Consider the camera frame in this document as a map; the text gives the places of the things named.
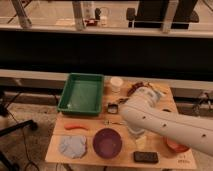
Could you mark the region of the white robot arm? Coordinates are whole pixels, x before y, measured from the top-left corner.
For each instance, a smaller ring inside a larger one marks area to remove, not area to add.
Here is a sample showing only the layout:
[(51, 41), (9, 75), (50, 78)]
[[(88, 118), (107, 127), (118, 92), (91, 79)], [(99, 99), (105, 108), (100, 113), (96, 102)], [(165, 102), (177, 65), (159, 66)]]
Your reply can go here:
[(144, 129), (213, 156), (213, 120), (159, 110), (159, 91), (138, 88), (121, 106), (120, 115), (133, 134)]

